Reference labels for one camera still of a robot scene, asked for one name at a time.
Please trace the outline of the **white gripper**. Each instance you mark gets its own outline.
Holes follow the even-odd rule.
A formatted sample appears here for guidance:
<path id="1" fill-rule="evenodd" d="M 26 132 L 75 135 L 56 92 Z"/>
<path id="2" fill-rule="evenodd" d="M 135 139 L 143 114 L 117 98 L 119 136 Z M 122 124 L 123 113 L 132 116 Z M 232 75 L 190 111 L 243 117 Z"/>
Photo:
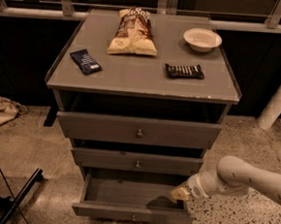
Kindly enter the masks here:
<path id="1" fill-rule="evenodd" d="M 175 200 L 188 201 L 190 195 L 195 199 L 209 198 L 212 175 L 210 173 L 196 173 L 186 181 L 188 186 L 175 187 L 171 191 L 171 196 Z"/>

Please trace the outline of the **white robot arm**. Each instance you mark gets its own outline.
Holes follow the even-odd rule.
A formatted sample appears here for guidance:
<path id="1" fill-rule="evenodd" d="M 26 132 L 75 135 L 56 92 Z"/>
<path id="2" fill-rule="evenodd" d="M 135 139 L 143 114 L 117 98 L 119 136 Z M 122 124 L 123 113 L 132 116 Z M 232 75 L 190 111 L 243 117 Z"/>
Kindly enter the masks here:
<path id="1" fill-rule="evenodd" d="M 281 85 L 258 118 L 229 116 L 195 178 L 191 224 L 281 224 Z"/>

